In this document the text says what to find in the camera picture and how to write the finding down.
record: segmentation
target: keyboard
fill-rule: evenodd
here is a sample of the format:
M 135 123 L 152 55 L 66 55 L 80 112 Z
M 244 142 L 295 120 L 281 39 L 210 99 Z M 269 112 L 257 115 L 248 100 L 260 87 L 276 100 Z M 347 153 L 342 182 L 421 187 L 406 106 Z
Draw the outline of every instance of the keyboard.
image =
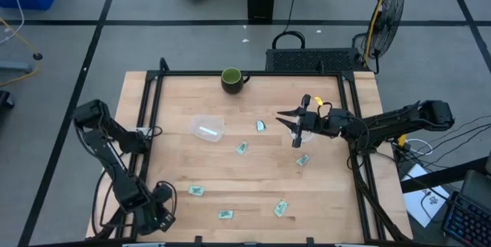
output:
M 491 247 L 491 214 L 476 204 L 452 195 L 458 204 L 449 207 L 442 229 L 467 246 Z
M 356 71 L 356 48 L 270 49 L 266 52 L 267 71 Z

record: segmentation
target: gray floor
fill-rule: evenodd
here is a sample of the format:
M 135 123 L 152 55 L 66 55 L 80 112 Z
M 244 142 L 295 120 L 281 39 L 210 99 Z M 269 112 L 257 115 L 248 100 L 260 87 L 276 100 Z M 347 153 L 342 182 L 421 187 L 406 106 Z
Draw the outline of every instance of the gray floor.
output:
M 98 20 L 105 0 L 55 0 L 46 12 L 26 11 L 32 20 Z M 368 20 L 377 0 L 295 0 L 293 19 Z M 291 0 L 276 0 L 275 19 L 286 19 Z M 408 21 L 465 21 L 456 0 L 405 0 Z M 465 0 L 475 20 L 490 21 L 491 0 Z M 19 19 L 16 10 L 0 8 L 0 16 Z M 237 20 L 246 19 L 246 0 L 113 0 L 108 20 Z M 236 66 L 262 70 L 265 50 L 284 29 L 268 25 L 218 26 L 105 26 L 88 70 L 79 104 L 100 98 L 114 113 L 126 71 L 155 69 L 165 57 L 173 70 L 220 70 Z M 344 48 L 361 26 L 291 26 L 302 32 L 308 48 Z M 491 28 L 480 27 L 487 44 Z M 0 242 L 18 242 L 41 181 L 75 81 L 94 33 L 93 26 L 26 25 L 21 34 L 43 53 L 41 72 L 8 85 L 16 108 L 0 126 Z M 296 48 L 295 38 L 278 46 Z M 0 60 L 29 61 L 20 41 L 0 46 Z M 381 59 L 378 87 L 385 110 L 416 100 L 442 99 L 450 103 L 456 125 L 491 111 L 491 73 L 467 26 L 401 27 L 390 50 Z M 476 123 L 488 123 L 481 120 Z M 438 133 L 411 135 L 425 140 Z M 489 153 L 479 135 L 471 144 L 445 156 L 452 166 Z M 439 148 L 433 161 L 458 143 Z M 89 220 L 99 163 L 87 155 L 69 130 L 53 182 L 31 244 L 82 240 Z M 413 228 L 418 239 L 445 241 L 438 227 Z

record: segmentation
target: wooden table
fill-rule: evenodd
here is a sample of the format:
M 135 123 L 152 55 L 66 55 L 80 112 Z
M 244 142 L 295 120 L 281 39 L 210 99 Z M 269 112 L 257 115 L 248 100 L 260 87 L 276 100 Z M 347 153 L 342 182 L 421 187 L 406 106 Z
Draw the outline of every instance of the wooden table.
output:
M 126 74 L 115 116 L 124 127 L 136 125 L 144 78 L 145 72 Z M 363 116 L 380 114 L 374 75 L 355 73 L 355 80 Z M 351 106 L 349 87 L 346 91 Z M 157 181 L 166 180 L 177 188 L 177 220 L 166 233 L 140 236 L 138 241 L 193 242 L 201 235 L 204 242 L 303 243 L 306 237 L 316 243 L 363 242 L 353 174 L 346 167 L 346 141 L 315 135 L 294 149 L 289 130 L 275 120 L 277 111 L 294 110 L 304 94 L 341 107 L 335 77 L 252 77 L 236 96 L 223 92 L 219 76 L 165 77 L 157 116 L 163 135 L 153 140 L 147 185 L 152 190 Z M 150 98 L 146 122 L 152 102 Z M 225 120 L 225 134 L 218 143 L 190 133 L 196 114 Z M 256 131 L 257 120 L 264 121 L 266 131 Z M 249 146 L 239 155 L 236 147 L 242 141 Z M 387 143 L 379 151 L 392 154 Z M 303 154 L 311 159 L 300 167 L 295 161 Z M 400 230 L 412 237 L 394 162 L 377 155 L 371 160 L 381 205 Z M 97 200 L 98 213 L 108 184 L 106 177 Z M 204 196 L 188 194 L 191 185 L 204 186 Z M 273 209 L 282 199 L 289 206 L 279 218 Z M 104 221 L 116 208 L 111 196 Z M 233 219 L 218 219 L 221 209 L 233 209 Z M 369 205 L 367 211 L 373 224 Z M 371 234 L 376 238 L 374 224 Z

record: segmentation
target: yellow cable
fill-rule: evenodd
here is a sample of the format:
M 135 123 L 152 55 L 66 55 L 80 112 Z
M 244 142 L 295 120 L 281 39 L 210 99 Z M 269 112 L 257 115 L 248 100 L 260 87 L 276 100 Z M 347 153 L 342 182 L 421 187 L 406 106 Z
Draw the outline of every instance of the yellow cable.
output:
M 370 23 L 370 30 L 368 31 L 368 37 L 367 37 L 367 48 L 365 48 L 365 56 L 364 56 L 365 64 L 368 60 L 368 55 L 370 54 L 371 35 L 374 32 L 375 20 L 377 19 L 378 9 L 381 7 L 382 1 L 383 0 L 378 0 L 378 4 L 377 4 L 377 8 L 375 9 L 374 17 Z
M 19 33 L 16 33 L 16 32 L 15 32 L 15 30 L 14 30 L 13 28 L 11 28 L 11 27 L 10 27 L 10 25 L 8 25 L 8 24 L 7 24 L 7 22 L 6 22 L 6 21 L 5 21 L 3 18 L 1 18 L 1 17 L 0 17 L 0 21 L 1 21 L 1 22 L 2 22 L 2 23 L 3 23 L 3 24 L 4 24 L 4 25 L 5 25 L 5 26 L 6 26 L 8 29 L 10 29 L 10 31 L 12 31 L 12 32 L 15 34 L 15 36 L 17 36 L 17 38 L 21 39 L 21 41 L 23 41 L 23 42 L 24 42 L 24 44 L 26 45 L 26 47 L 27 47 L 29 50 L 31 50 L 33 54 L 37 54 L 37 53 L 38 53 L 38 52 L 36 51 L 36 49 L 35 49 L 35 48 L 34 48 L 34 47 L 31 45 L 31 44 L 29 44 L 29 42 L 28 42 L 27 40 L 25 40 L 25 39 L 24 39 L 24 37 L 22 37 L 22 36 L 21 36 Z M 16 79 L 12 79 L 12 80 L 10 80 L 10 81 L 4 82 L 4 83 L 0 83 L 0 87 L 3 87 L 3 86 L 8 85 L 8 84 L 10 84 L 10 83 L 14 83 L 14 82 L 16 82 L 16 81 L 20 81 L 20 80 L 22 80 L 22 79 L 25 79 L 25 78 L 27 78 L 27 77 L 31 77 L 31 76 L 33 76 L 33 75 L 37 74 L 37 73 L 38 73 L 38 72 L 41 70 L 41 62 L 39 62 L 39 63 L 38 63 L 38 62 L 35 62 L 35 63 L 36 63 L 36 68 L 35 68 L 35 69 L 34 69 L 32 72 L 30 72 L 29 74 L 23 75 L 23 76 L 21 76 L 21 77 L 17 77 Z

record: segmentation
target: yellow part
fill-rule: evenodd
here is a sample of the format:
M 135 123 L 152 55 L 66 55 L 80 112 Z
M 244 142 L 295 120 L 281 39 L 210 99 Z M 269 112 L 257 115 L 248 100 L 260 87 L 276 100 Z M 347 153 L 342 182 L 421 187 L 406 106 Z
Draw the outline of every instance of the yellow part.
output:
M 400 148 L 404 148 L 404 144 L 406 144 L 406 139 L 407 139 L 407 135 L 402 135 L 400 136 L 399 139 L 397 139 L 397 145 L 400 147 Z
M 367 62 L 368 55 L 370 54 L 371 36 L 374 33 L 375 20 L 377 19 L 378 9 L 381 7 L 382 1 L 383 0 L 378 0 L 378 4 L 377 4 L 377 8 L 375 9 L 374 17 L 372 18 L 371 23 L 370 23 L 370 30 L 368 31 L 368 36 L 367 36 L 367 48 L 365 48 L 365 56 L 364 56 L 365 62 Z
M 314 97 L 315 101 L 319 104 L 319 106 L 324 105 L 324 102 L 322 102 L 322 99 L 320 97 Z
M 19 39 L 21 39 L 21 41 L 24 42 L 24 44 L 26 45 L 26 47 L 32 51 L 33 54 L 37 54 L 38 52 L 36 51 L 36 49 L 31 45 L 29 44 L 29 42 L 27 40 L 24 39 L 24 37 L 22 37 L 19 33 L 16 33 L 15 30 L 7 24 L 7 22 L 3 19 L 3 18 L 0 18 L 0 21 L 8 28 L 10 29 L 10 31 L 12 31 L 12 33 L 15 34 L 15 36 Z M 29 74 L 26 74 L 26 75 L 22 75 L 21 77 L 17 77 L 16 79 L 12 79 L 10 81 L 7 81 L 7 82 L 4 82 L 4 83 L 0 83 L 0 87 L 2 86 L 5 86 L 5 85 L 8 85 L 10 83 L 14 83 L 16 81 L 20 81 L 24 78 L 27 78 L 27 77 L 31 77 L 35 74 L 37 74 L 39 72 L 39 70 L 41 70 L 41 62 L 35 62 L 36 63 L 36 68 Z

